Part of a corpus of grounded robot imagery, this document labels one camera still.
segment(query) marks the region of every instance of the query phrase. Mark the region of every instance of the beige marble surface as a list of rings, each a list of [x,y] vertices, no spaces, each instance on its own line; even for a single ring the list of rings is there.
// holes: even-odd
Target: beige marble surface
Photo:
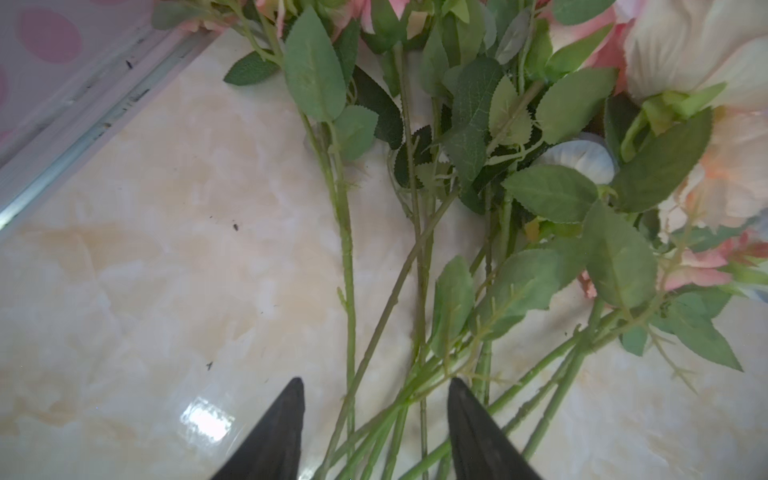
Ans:
[[[318,465],[345,385],[339,238],[283,79],[220,81],[246,51],[231,33],[217,40],[0,246],[0,477],[205,479],[296,375],[301,479]],[[413,241],[382,152],[348,172],[360,350]],[[482,224],[455,206],[438,231],[435,271],[472,257]],[[362,385],[361,419],[401,381],[413,289]],[[577,287],[559,293],[496,343],[494,370],[516,379],[587,310]],[[767,313],[738,300],[717,320],[743,374],[670,348],[698,372],[698,396],[653,350],[588,358],[535,467],[550,480],[765,478]],[[444,402],[430,399],[432,445]]]

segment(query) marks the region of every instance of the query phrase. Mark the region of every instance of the flower bouquet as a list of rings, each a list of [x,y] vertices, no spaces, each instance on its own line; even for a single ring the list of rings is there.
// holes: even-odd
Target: flower bouquet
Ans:
[[[253,48],[225,82],[284,74],[339,226],[347,392],[315,479],[331,468],[370,478],[380,459],[390,479],[413,405],[422,460],[401,478],[427,478],[437,464],[446,478],[450,444],[429,449],[425,399],[456,376],[493,414],[559,362],[502,427],[508,434],[548,399],[522,449],[531,458],[584,358],[608,343],[636,356],[657,349],[694,391],[668,349],[742,369],[713,319],[734,295],[768,300],[768,3],[156,3],[158,28],[201,22],[234,28]],[[359,50],[376,56],[383,86],[357,65]],[[424,99],[431,118],[415,129]],[[415,240],[356,363],[345,168],[375,141],[388,148],[381,161]],[[432,286],[435,226],[457,201],[483,216],[485,243],[474,259],[449,261]],[[419,308],[409,373],[396,399],[359,425],[356,393],[411,272]],[[588,323],[490,398],[494,340],[576,281],[594,299]]]

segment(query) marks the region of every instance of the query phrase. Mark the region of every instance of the green leaf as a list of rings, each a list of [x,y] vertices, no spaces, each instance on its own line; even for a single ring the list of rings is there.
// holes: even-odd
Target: green leaf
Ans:
[[[339,58],[341,73],[344,77],[344,85],[349,85],[352,79],[352,72],[355,71],[355,62],[357,61],[357,45],[360,40],[360,22],[353,19],[341,31],[336,39],[333,49]]]
[[[643,356],[645,344],[648,342],[648,331],[638,325],[619,335],[619,340],[621,341],[621,346],[629,353]]]
[[[605,99],[605,115],[603,116],[605,143],[615,158],[621,159],[621,142],[624,140],[629,126],[632,125],[632,121],[639,113],[640,108],[625,93]]]
[[[379,116],[365,107],[349,105],[333,121],[338,134],[341,158],[345,162],[357,160],[373,144],[373,131]]]
[[[549,58],[552,56],[552,40],[549,38],[549,22],[537,18],[534,23],[531,48],[525,57],[525,71],[533,78],[543,78]]]
[[[711,133],[707,109],[650,140],[614,178],[621,209],[641,212],[669,197],[701,158]]]
[[[435,309],[429,345],[443,357],[455,343],[475,306],[475,282],[467,262],[456,256],[445,265],[435,283]]]
[[[632,308],[654,296],[656,257],[624,218],[596,202],[584,219],[582,238],[591,250],[587,272],[606,302]]]
[[[480,8],[482,8],[482,21],[485,26],[485,34],[482,38],[482,49],[487,51],[496,43],[496,19],[493,18],[493,14],[488,10],[488,7],[482,3],[480,4]]]
[[[478,131],[488,126],[488,111],[496,86],[504,72],[496,60],[476,58],[458,77],[458,91],[453,101],[453,125],[471,125]]]
[[[389,89],[389,93],[392,98],[400,95],[400,75],[397,73],[397,65],[395,65],[395,54],[392,50],[385,51],[379,56],[379,65],[382,68],[382,77],[384,83]]]
[[[450,67],[442,76],[442,84],[454,97],[458,94],[458,77],[462,74],[465,65]]]
[[[536,110],[544,141],[556,144],[575,137],[598,112],[615,85],[613,68],[584,68],[552,85]]]
[[[694,253],[703,252],[710,248],[717,247],[725,240],[731,237],[737,237],[751,225],[751,222],[746,222],[741,227],[724,227],[719,226],[713,232],[709,227],[695,227],[691,230],[688,237],[688,248]],[[677,240],[682,237],[683,229],[675,230],[672,233],[672,240]]]
[[[195,18],[199,11],[186,2],[176,0],[164,0],[155,2],[152,10],[152,28],[157,30],[171,30],[180,23]]]
[[[432,154],[429,152],[429,147],[432,145],[432,128],[429,125],[421,127],[413,134],[412,139],[416,142],[416,148],[413,151],[414,168],[432,162]],[[408,149],[405,144],[403,144],[397,152],[393,170],[398,185],[403,188],[410,188],[411,182],[409,181],[408,175]],[[422,187],[423,185],[417,181],[416,188]]]
[[[483,37],[485,37],[485,20],[480,2],[478,0],[466,0],[466,2],[469,10],[469,22],[456,23],[458,49],[463,64],[469,63],[477,57]]]
[[[277,64],[262,59],[257,52],[252,51],[232,65],[224,76],[224,81],[238,86],[257,84],[265,81],[278,70],[280,67]]]
[[[598,199],[592,180],[563,165],[534,165],[510,175],[502,185],[526,210],[558,223],[583,221]]]
[[[547,76],[549,78],[559,78],[578,70],[613,27],[612,23],[605,25],[593,34],[556,51],[547,62]]]
[[[386,50],[389,50],[398,41],[406,39],[406,27],[397,18],[389,0],[371,0],[371,19],[373,31],[379,37],[382,46],[386,45]]]
[[[703,359],[743,372],[739,360],[712,324],[707,306],[696,293],[684,293],[670,304],[667,319],[678,339]]]
[[[523,319],[529,310],[546,310],[560,289],[560,254],[554,250],[525,250],[509,257],[499,268],[493,285],[470,316],[477,335],[498,338]]]
[[[483,132],[469,125],[452,128],[442,136],[440,143],[456,167],[458,178],[466,190],[485,165]]]
[[[469,7],[467,0],[445,0],[442,4],[442,14],[453,13],[456,18],[464,23],[469,23]]]
[[[590,252],[586,243],[579,237],[556,237],[543,243],[541,247],[560,254],[562,260],[560,289],[570,285],[572,281],[576,280],[579,273],[587,268],[587,258]]]
[[[496,37],[501,46],[501,40],[507,32],[509,24],[512,23],[518,14],[518,3],[510,2],[509,0],[488,0],[485,6],[488,7],[488,10],[496,20]]]
[[[355,67],[352,78],[357,86],[357,104],[373,110],[379,115],[374,135],[379,140],[388,143],[389,148],[397,150],[402,145],[400,109],[397,108],[386,91],[360,67]]]
[[[318,121],[332,121],[346,103],[346,84],[339,59],[323,23],[304,10],[286,40],[286,84],[296,105]]]
[[[502,128],[509,121],[517,106],[518,94],[515,91],[515,86],[509,77],[504,76],[491,97],[488,129],[491,131],[492,137],[500,135]],[[502,145],[517,145],[521,147],[531,140],[532,130],[531,115],[528,113],[528,110],[523,110],[512,126],[506,131],[501,143]]]
[[[442,46],[440,29],[434,27],[429,32],[429,38],[422,53],[422,61],[419,64],[419,81],[424,91],[430,96],[445,96],[442,77],[446,70],[448,70],[448,54]]]
[[[424,188],[438,200],[444,202],[448,198],[448,184],[445,178],[439,177],[448,174],[451,164],[447,162],[424,163],[415,165],[416,178],[422,183]]]
[[[520,11],[515,19],[512,20],[509,26],[503,31],[503,35],[498,41],[498,48],[496,49],[495,57],[498,63],[504,65],[520,52],[525,44],[525,39],[528,37],[528,28],[530,24],[531,9],[526,7]]]
[[[615,0],[552,0],[554,19],[563,25],[578,25],[608,10]]]

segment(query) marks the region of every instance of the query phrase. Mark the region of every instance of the polka dot curtain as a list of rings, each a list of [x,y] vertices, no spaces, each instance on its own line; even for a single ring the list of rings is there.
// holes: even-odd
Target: polka dot curtain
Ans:
[[[146,28],[152,0],[0,0],[0,147]]]

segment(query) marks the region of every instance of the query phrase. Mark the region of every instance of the white flower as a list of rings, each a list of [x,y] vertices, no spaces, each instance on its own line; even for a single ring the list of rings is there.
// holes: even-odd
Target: white flower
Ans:
[[[589,140],[557,144],[541,154],[533,164],[571,167],[598,185],[609,184],[615,175],[611,154],[601,144]]]
[[[624,50],[638,100],[725,82],[713,106],[768,108],[766,0],[648,0]]]

